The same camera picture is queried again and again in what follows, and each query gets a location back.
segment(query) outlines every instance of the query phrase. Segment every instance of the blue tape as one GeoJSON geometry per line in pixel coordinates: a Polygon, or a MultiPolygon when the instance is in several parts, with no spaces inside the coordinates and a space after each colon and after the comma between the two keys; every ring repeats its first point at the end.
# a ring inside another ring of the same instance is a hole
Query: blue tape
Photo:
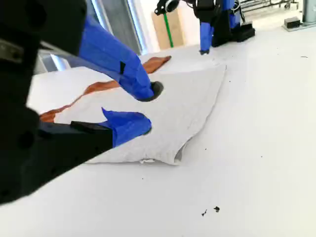
{"type": "Polygon", "coordinates": [[[240,26],[240,12],[235,12],[235,14],[230,14],[229,15],[229,25],[230,28],[233,29],[236,26],[240,26]]]}
{"type": "Polygon", "coordinates": [[[209,23],[201,22],[200,25],[200,45],[201,51],[207,51],[212,45],[214,27],[209,23]]]}
{"type": "Polygon", "coordinates": [[[107,121],[99,125],[112,129],[113,148],[144,135],[152,128],[151,121],[141,113],[114,112],[103,108],[102,111],[107,121]]]}
{"type": "Polygon", "coordinates": [[[65,57],[73,66],[86,66],[105,73],[137,100],[153,97],[149,77],[139,57],[130,48],[87,17],[82,33],[79,58],[65,57]],[[125,67],[121,74],[121,64],[125,67]]]}
{"type": "Polygon", "coordinates": [[[223,0],[223,11],[232,9],[234,4],[235,0],[223,0]]]}

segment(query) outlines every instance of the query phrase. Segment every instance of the white tabletop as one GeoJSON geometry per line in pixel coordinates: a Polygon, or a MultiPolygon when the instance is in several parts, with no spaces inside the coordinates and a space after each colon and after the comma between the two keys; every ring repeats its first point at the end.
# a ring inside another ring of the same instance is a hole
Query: white tabletop
{"type": "Polygon", "coordinates": [[[0,236],[316,236],[315,38],[277,29],[207,56],[157,54],[173,56],[157,73],[227,64],[182,165],[81,165],[0,207],[0,236]]]}

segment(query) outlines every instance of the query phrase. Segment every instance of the folded cloth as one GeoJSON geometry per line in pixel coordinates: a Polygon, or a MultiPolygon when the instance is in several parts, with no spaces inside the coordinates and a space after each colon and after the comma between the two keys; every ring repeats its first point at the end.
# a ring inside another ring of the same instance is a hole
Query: folded cloth
{"type": "Polygon", "coordinates": [[[70,107],[57,113],[57,123],[72,120],[100,122],[102,107],[110,111],[133,111],[146,115],[152,122],[149,134],[137,137],[109,150],[89,163],[160,160],[178,165],[179,151],[205,124],[216,102],[226,66],[203,71],[152,74],[152,81],[161,81],[164,91],[156,100],[139,102],[123,89],[98,91],[79,98],[70,107]]]}
{"type": "MultiPolygon", "coordinates": [[[[143,64],[143,67],[145,71],[150,74],[157,71],[159,68],[161,68],[166,62],[168,62],[171,59],[171,56],[167,57],[153,57],[149,59],[147,62],[143,64]]],[[[79,96],[74,102],[72,102],[69,105],[65,105],[61,108],[50,110],[40,116],[40,120],[43,122],[54,122],[56,113],[62,112],[64,109],[70,107],[73,105],[77,100],[79,100],[82,96],[96,92],[96,91],[105,91],[112,88],[119,87],[119,84],[115,81],[107,81],[107,82],[96,82],[90,86],[83,92],[81,96],[79,96]]]]}

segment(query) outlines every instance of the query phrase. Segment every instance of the black debris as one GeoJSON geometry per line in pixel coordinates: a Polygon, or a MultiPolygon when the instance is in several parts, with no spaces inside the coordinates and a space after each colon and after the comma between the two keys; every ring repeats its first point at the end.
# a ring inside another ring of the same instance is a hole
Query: black debris
{"type": "Polygon", "coordinates": [[[207,212],[207,210],[205,210],[205,212],[204,212],[204,213],[202,213],[202,216],[204,216],[204,215],[206,214],[206,212],[207,212]]]}

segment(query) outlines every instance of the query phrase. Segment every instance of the white towel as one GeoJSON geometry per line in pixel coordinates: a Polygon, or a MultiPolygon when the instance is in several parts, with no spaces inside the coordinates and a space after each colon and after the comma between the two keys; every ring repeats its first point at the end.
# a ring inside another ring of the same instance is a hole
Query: white towel
{"type": "Polygon", "coordinates": [[[164,91],[152,102],[139,102],[121,88],[88,94],[55,117],[56,123],[72,120],[102,122],[101,108],[112,111],[141,112],[152,122],[152,131],[89,161],[134,162],[160,160],[177,165],[181,148],[196,135],[211,113],[222,84],[226,66],[203,71],[153,74],[151,81],[161,81],[164,91]]]}

